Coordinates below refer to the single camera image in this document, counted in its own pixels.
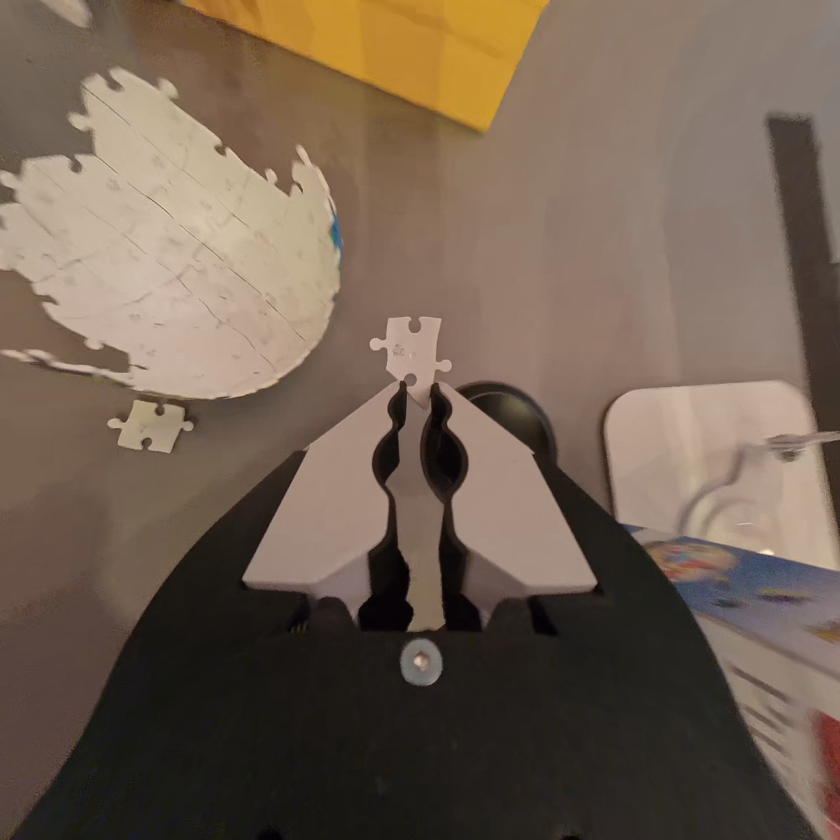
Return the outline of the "yellow box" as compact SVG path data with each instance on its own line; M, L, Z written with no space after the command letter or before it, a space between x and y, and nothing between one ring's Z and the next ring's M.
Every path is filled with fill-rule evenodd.
M480 133L546 1L184 1Z

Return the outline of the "white flat piece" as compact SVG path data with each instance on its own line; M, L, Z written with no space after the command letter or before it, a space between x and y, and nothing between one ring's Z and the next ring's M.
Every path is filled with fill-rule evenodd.
M92 13L87 1L44 0L40 2L52 13L75 27L82 29L91 27Z

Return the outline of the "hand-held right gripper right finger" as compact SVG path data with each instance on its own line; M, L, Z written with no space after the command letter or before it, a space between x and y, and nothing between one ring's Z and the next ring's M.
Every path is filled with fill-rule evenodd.
M444 507L444 625L482 629L500 603L596 588L532 449L451 386L430 392L421 460Z

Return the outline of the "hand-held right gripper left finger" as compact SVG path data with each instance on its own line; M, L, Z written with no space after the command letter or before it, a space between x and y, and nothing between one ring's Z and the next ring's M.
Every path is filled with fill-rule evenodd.
M331 597L360 621L374 593L371 553L386 542L394 507L375 458L399 435L405 408L406 385L395 381L304 450L244 585Z

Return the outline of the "white rounded base plate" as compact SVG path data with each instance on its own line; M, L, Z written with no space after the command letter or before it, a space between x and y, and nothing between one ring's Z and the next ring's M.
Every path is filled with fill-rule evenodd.
M788 464L763 455L735 486L699 504L687 535L676 531L680 509L728 472L740 445L813 432L809 399L783 381L628 392L604 421L615 516L627 525L837 571L837 520L823 450L838 454L838 441L810 447Z

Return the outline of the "black round ball stand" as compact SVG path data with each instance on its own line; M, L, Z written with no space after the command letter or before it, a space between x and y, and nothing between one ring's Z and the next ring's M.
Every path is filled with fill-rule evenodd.
M558 448L553 426L541 405L529 394L497 381L473 382L459 386L456 391L535 455L556 463Z

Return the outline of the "white pointed puzzle piece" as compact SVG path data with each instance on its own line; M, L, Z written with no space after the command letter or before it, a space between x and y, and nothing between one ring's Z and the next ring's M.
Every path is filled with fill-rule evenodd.
M126 419L110 418L107 426L119 432L117 445L132 451L169 455L182 433L192 432L193 421L181 406L133 401Z

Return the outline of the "colourful puzzle box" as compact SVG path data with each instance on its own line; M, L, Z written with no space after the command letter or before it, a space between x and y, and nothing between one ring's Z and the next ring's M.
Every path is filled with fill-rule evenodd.
M839 574L626 525L693 612L746 729L821 838L839 838Z

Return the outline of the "black post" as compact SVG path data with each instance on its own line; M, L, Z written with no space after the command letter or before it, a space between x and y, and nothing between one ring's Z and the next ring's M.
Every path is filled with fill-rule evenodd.
M818 423L839 424L838 264L826 217L820 150L811 119L766 119L786 253Z

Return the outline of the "puzzle piece with dark print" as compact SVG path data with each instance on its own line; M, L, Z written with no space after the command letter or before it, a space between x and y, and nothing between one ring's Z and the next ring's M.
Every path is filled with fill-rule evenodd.
M372 351L384 350L385 369L399 382L406 384L407 393L415 404L427 410L436 375L452 370L450 360L438 360L438 335L441 318L419 318L419 330L411 330L411 318L389 318L383 339L369 341Z

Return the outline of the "partly built puzzle ball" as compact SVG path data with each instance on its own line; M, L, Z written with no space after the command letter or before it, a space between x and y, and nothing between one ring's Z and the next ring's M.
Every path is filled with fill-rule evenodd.
M93 152L31 157L2 172L2 270L25 278L53 322L114 371L2 348L9 359L185 400L239 398L294 371L320 344L340 293L329 185L297 147L289 192L251 169L176 103L123 68L80 84L68 121Z

